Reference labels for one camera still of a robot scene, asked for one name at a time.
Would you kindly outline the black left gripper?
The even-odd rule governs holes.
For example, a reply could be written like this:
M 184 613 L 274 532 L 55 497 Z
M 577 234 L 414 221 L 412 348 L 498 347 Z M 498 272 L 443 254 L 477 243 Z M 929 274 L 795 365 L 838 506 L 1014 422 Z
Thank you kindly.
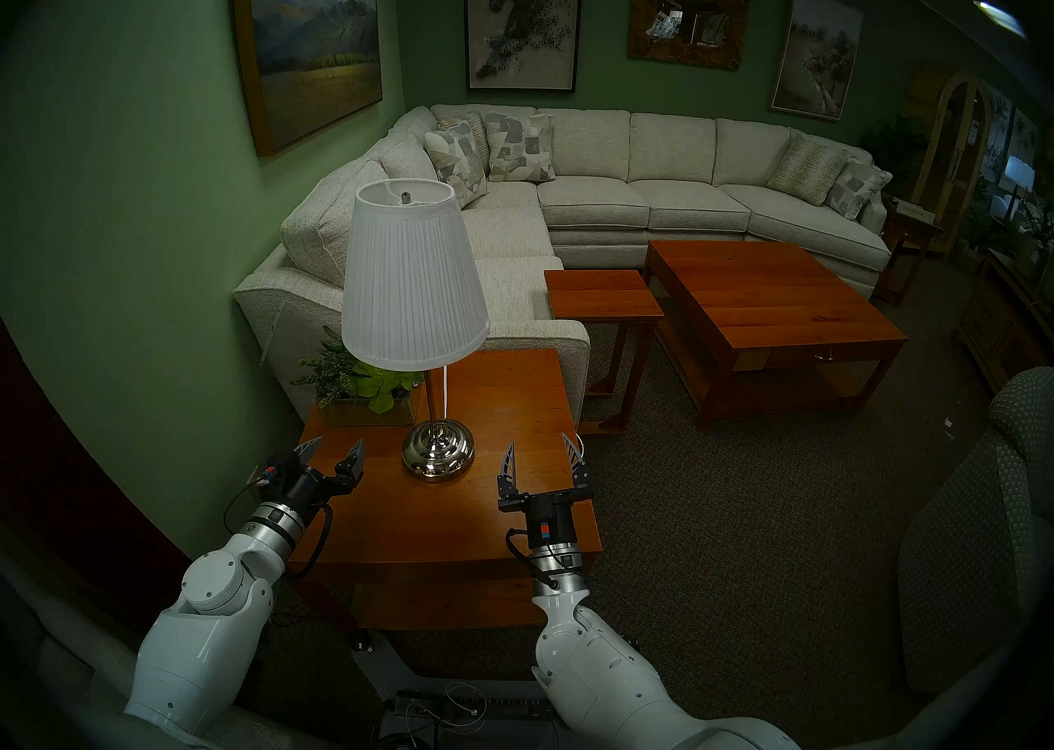
M 312 520 L 317 511 L 334 496 L 350 495 L 362 481 L 365 469 L 365 442 L 353 445 L 344 460 L 335 466 L 335 475 L 327 476 L 308 463 L 314 457 L 323 436 L 297 445 L 293 452 L 272 456 L 264 477 L 264 501 L 292 509 L 301 520 Z

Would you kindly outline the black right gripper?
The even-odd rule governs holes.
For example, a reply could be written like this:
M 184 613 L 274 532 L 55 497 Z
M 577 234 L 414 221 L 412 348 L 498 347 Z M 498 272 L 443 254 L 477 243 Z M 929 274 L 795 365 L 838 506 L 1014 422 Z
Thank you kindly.
M 591 500 L 593 488 L 581 449 L 581 439 L 562 434 L 572 487 L 565 490 L 531 495 L 520 493 L 515 479 L 515 443 L 506 449 L 497 472 L 497 508 L 503 513 L 523 512 L 526 520 L 527 542 L 531 551 L 541 547 L 557 547 L 577 544 L 572 506 L 579 501 Z

